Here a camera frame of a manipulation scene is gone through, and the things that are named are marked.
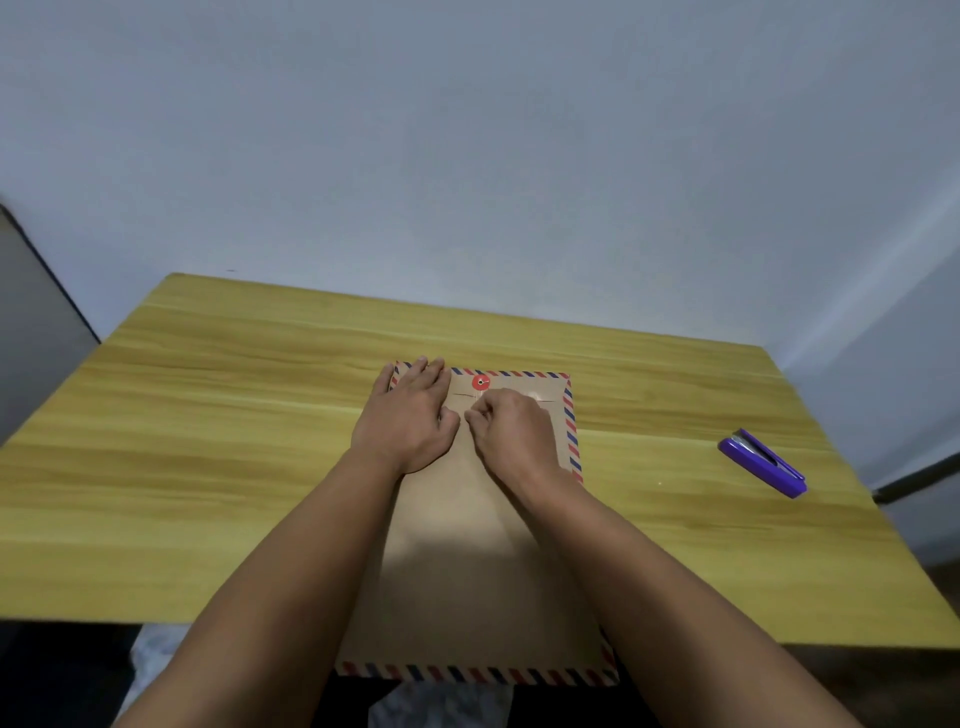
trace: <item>envelope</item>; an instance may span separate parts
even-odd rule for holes
[[[410,366],[396,363],[392,387]],[[558,461],[583,482],[566,374],[450,369],[445,405],[461,416],[488,389],[538,400]],[[488,475],[466,422],[447,455],[397,489],[336,669],[429,682],[617,682],[587,600],[549,538]]]

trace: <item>finger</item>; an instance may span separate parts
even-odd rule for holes
[[[373,389],[371,390],[372,395],[382,395],[384,392],[390,389],[390,377],[394,373],[394,365],[391,362],[387,362],[383,365],[383,369],[380,370],[380,374],[376,376],[376,379],[373,381]]]
[[[433,401],[437,403],[438,407],[444,403],[446,394],[450,391],[450,378],[452,376],[453,374],[449,369],[444,369],[440,372],[440,376],[437,377],[437,381],[427,389],[427,392],[430,393],[430,396],[433,398]]]
[[[423,371],[425,366],[426,356],[421,356],[413,363],[407,373],[403,375],[403,379],[400,380],[400,383],[397,385],[397,387],[409,387],[411,384],[417,381],[417,377],[420,376],[420,372]]]
[[[453,438],[457,436],[457,430],[460,429],[460,415],[448,407],[441,407],[438,427],[441,442],[441,451],[438,457],[440,457],[453,445]]]
[[[507,396],[506,393],[509,391],[507,389],[488,389],[483,393],[483,397],[473,403],[470,409],[475,409],[485,415],[492,415],[493,410],[503,402],[503,398]]]
[[[473,435],[473,442],[479,445],[485,437],[487,430],[490,429],[490,420],[483,413],[475,409],[469,409],[464,412],[464,419],[470,427],[470,434]]]
[[[437,381],[437,377],[440,376],[440,372],[443,370],[443,368],[444,359],[441,356],[438,356],[423,370],[422,374],[417,377],[412,386],[417,389],[427,389],[428,387],[432,386],[435,381]]]

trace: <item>wood grain surface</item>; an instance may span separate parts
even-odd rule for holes
[[[422,353],[570,373],[587,487],[778,640],[960,646],[761,349],[184,275],[0,450],[0,617],[190,621],[348,446],[379,367]],[[809,492],[717,451],[738,427]]]

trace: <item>red and blue striped border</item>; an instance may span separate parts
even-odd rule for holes
[[[603,688],[619,683],[614,662],[609,669],[566,667],[456,667],[454,665],[390,665],[342,662],[337,674],[346,677],[377,677],[408,683],[472,683],[474,685],[555,685]]]
[[[396,386],[400,376],[400,365],[410,369],[413,364],[409,361],[398,361],[394,364],[394,375],[390,379],[391,387]],[[584,482],[583,468],[580,465],[580,443],[577,440],[577,418],[573,414],[573,392],[570,389],[570,376],[562,372],[516,372],[505,370],[468,369],[467,367],[450,367],[458,375],[487,375],[487,376],[533,376],[544,379],[565,379],[564,387],[564,415],[566,421],[566,447],[570,458],[570,467],[573,476]],[[580,687],[603,687],[617,685],[620,680],[617,676],[616,660],[613,657],[613,648],[607,641],[607,636],[600,634],[600,652],[603,656],[604,668],[593,667],[563,669],[537,669],[534,667],[456,667],[453,665],[387,665],[379,663],[342,662],[337,665],[337,674],[352,677],[382,677],[393,680],[403,680],[416,683],[474,683],[479,685],[558,685]]]

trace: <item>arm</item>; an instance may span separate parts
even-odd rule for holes
[[[664,726],[857,726],[782,647],[557,464],[549,415],[508,390],[467,412],[477,449],[550,534]]]
[[[333,667],[396,482],[453,443],[450,372],[383,368],[350,449],[206,605],[120,728],[307,725]]]

